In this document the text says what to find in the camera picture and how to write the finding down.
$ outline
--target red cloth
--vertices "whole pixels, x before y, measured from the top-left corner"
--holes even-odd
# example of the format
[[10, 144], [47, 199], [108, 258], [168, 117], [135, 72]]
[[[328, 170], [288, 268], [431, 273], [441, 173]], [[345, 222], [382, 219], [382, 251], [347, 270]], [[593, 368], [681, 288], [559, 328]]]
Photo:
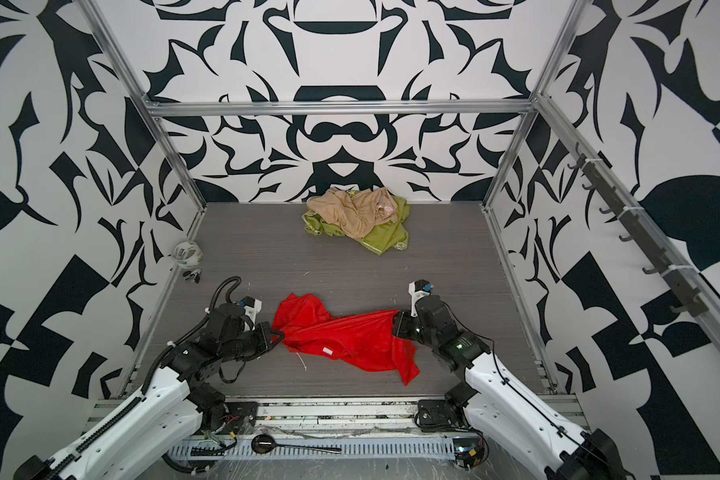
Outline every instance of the red cloth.
[[418, 375], [416, 347], [410, 340], [393, 336], [392, 318], [397, 312], [334, 319], [316, 296], [291, 293], [280, 303], [272, 327], [286, 334], [282, 342], [292, 352], [344, 360], [366, 372], [398, 370], [407, 385]]

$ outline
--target white string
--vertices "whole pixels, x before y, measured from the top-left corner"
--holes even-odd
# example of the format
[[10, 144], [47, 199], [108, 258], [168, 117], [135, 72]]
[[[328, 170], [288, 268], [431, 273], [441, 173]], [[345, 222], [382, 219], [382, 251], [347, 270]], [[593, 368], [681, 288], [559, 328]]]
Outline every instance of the white string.
[[306, 371], [307, 371], [307, 364], [304, 363], [304, 359], [302, 359], [302, 356], [301, 356], [301, 355], [298, 355], [298, 359], [302, 361], [302, 365], [304, 365], [304, 371], [306, 372]]

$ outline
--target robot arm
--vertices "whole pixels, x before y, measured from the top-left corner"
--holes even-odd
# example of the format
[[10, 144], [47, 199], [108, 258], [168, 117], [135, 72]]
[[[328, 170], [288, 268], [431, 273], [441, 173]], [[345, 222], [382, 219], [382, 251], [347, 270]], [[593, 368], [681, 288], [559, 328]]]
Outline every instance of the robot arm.
[[[232, 282], [236, 283], [226, 293], [227, 302], [216, 307], [223, 287]], [[130, 480], [187, 436], [223, 426], [225, 397], [205, 380], [221, 373], [223, 362], [253, 360], [284, 338], [268, 322], [255, 323], [259, 300], [231, 302], [230, 293], [239, 284], [239, 277], [222, 282], [203, 320], [175, 343], [169, 342], [141, 389], [48, 460], [27, 460], [14, 480]], [[214, 452], [233, 446], [222, 445]]]
[[586, 433], [542, 402], [478, 335], [458, 327], [448, 305], [432, 295], [429, 282], [411, 283], [409, 293], [415, 312], [400, 312], [393, 334], [432, 348], [440, 363], [461, 379], [434, 415], [418, 417], [423, 430], [474, 428], [539, 480], [626, 478], [608, 436], [599, 429]]

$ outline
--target black and white pattern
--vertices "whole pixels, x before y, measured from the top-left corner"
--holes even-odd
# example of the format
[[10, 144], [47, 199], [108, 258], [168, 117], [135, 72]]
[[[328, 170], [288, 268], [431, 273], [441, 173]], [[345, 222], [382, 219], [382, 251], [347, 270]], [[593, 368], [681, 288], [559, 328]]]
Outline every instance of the black and white pattern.
[[493, 205], [558, 388], [638, 478], [720, 475], [720, 354], [573, 163], [538, 118]]
[[550, 94], [720, 294], [720, 2], [596, 0]]
[[69, 0], [0, 0], [0, 478], [79, 435], [196, 208]]
[[527, 98], [570, 0], [101, 0], [156, 101]]
[[482, 200], [519, 114], [288, 115], [163, 122], [207, 201], [302, 201], [330, 187]]

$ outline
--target black spoon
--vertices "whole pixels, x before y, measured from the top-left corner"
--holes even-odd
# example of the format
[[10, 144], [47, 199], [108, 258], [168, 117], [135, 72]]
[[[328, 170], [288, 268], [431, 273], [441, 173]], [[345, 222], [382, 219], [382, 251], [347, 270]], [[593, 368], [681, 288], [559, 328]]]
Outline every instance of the black spoon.
[[251, 448], [256, 453], [270, 453], [276, 447], [303, 448], [304, 450], [316, 450], [317, 452], [341, 453], [339, 447], [305, 447], [300, 445], [283, 445], [275, 442], [275, 439], [269, 435], [257, 435], [251, 440]]

